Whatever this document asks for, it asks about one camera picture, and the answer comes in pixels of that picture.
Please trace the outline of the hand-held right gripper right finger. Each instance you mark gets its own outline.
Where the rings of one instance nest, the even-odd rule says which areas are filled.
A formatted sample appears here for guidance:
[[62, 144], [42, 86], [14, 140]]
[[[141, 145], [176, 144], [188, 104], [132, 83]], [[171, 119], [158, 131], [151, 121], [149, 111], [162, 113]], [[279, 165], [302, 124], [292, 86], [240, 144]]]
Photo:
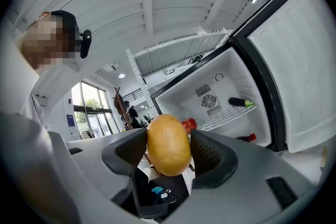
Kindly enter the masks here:
[[283, 224], [308, 206], [318, 186], [277, 153], [193, 130], [191, 195], [163, 224]]

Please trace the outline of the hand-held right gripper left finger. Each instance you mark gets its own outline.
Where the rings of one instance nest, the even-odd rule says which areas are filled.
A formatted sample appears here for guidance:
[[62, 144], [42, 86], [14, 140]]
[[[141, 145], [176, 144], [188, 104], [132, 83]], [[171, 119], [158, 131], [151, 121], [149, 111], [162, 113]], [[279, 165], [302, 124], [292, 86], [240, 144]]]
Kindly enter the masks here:
[[145, 152], [145, 129], [70, 142], [58, 133], [49, 135], [80, 224], [147, 224], [140, 217], [134, 182]]

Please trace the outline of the orange fruit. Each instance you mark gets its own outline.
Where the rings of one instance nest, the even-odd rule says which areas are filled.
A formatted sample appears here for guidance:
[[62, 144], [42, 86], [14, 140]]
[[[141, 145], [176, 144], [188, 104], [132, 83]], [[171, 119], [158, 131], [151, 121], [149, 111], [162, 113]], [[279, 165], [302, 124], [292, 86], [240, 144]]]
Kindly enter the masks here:
[[191, 148], [183, 124], [170, 114], [155, 117], [147, 127], [151, 163], [165, 176], [182, 174], [191, 163]]

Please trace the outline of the small white fridge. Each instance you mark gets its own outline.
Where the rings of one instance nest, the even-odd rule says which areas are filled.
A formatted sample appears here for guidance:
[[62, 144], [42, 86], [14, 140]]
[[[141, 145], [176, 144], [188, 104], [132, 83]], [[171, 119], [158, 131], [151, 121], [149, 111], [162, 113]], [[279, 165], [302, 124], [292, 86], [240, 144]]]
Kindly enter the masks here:
[[[228, 103], [231, 97], [253, 106]], [[159, 114], [291, 153], [336, 135], [336, 17], [325, 0], [268, 0], [152, 95]]]

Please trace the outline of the cola bottle red label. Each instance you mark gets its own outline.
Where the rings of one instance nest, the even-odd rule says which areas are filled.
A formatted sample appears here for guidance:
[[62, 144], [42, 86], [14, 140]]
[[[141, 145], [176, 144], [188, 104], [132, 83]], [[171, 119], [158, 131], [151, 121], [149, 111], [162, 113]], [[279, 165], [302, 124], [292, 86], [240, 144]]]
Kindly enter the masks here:
[[252, 133], [248, 136], [238, 136], [238, 137], [236, 137], [236, 139], [240, 140], [240, 141], [251, 143], [251, 142], [256, 140], [256, 136], [255, 136], [254, 133]]

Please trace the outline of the red apple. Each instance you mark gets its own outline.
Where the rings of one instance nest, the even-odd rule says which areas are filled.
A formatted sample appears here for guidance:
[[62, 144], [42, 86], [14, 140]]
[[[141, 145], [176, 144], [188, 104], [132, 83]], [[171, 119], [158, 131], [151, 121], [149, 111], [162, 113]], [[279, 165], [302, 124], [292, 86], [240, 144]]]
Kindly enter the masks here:
[[191, 134], [191, 130], [197, 129], [197, 123], [193, 118], [184, 119], [182, 122], [187, 134]]

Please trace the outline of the dark purple eggplant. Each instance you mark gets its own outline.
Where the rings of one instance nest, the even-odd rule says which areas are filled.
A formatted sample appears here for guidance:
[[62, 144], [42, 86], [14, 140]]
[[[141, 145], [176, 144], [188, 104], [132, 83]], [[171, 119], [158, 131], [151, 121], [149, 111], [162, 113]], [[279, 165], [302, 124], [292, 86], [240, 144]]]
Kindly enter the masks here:
[[241, 99], [241, 98], [236, 98], [236, 97], [229, 98], [228, 103], [232, 106], [238, 106], [238, 107], [250, 107], [254, 105], [252, 101]]

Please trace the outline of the person's white printed t-shirt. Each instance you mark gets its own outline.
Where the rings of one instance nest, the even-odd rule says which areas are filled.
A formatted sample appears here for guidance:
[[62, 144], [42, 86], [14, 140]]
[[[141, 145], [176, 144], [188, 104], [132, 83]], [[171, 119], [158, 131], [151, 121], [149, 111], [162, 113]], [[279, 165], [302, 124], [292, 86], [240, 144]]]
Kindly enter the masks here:
[[39, 75], [22, 54], [23, 37], [0, 41], [0, 112], [19, 114], [44, 125], [43, 109], [32, 94]]

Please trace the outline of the blue wall sign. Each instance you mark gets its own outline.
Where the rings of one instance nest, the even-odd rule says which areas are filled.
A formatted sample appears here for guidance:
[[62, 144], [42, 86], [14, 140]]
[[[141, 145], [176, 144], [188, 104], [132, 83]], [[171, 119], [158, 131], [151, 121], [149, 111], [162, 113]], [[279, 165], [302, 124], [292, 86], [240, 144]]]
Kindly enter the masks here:
[[66, 117], [67, 117], [67, 122], [68, 122], [70, 133], [72, 134], [73, 132], [77, 131], [74, 118], [70, 114], [67, 114]]

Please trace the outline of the glass window wall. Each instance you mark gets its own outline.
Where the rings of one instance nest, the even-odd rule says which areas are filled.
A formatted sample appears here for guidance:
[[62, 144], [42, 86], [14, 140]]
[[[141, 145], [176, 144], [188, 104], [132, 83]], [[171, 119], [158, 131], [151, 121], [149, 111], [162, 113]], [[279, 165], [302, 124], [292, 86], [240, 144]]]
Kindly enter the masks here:
[[81, 81], [71, 89], [71, 97], [82, 139], [119, 133], [104, 90]]

